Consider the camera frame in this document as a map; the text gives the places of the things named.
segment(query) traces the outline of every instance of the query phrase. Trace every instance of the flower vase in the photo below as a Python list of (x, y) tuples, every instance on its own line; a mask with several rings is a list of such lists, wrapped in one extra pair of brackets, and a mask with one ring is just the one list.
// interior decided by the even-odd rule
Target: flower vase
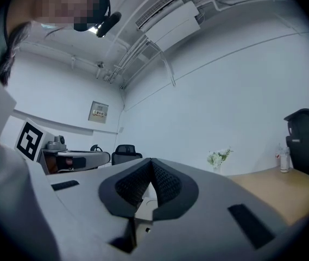
[(220, 174), (220, 165), (217, 165), (217, 166), (213, 167), (213, 173)]

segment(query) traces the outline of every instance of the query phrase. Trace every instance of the black mesh seat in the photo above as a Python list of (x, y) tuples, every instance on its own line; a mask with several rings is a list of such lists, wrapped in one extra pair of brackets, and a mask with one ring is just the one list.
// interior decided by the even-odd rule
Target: black mesh seat
[(286, 137), (293, 167), (309, 175), (309, 109), (300, 109), (285, 118), (289, 136)]
[(141, 159), (142, 154), (136, 153), (134, 145), (119, 145), (112, 154), (112, 165), (126, 163), (134, 159)]

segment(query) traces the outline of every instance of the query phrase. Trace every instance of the wooden desk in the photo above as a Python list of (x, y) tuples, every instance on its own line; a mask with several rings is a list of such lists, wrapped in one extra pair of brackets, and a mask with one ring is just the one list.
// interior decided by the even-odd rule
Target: wooden desk
[(229, 178), (272, 206), (289, 225), (309, 214), (309, 175), (299, 170), (282, 173), (277, 167)]

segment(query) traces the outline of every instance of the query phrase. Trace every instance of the air conditioner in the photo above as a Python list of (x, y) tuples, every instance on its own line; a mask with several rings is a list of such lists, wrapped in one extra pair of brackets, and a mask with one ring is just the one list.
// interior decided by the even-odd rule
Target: air conditioner
[(189, 1), (158, 20), (145, 34), (150, 41), (165, 51), (200, 29), (195, 18), (198, 14), (197, 7)]
[(147, 32), (159, 20), (183, 4), (182, 0), (158, 0), (138, 18), (135, 24), (138, 29)]

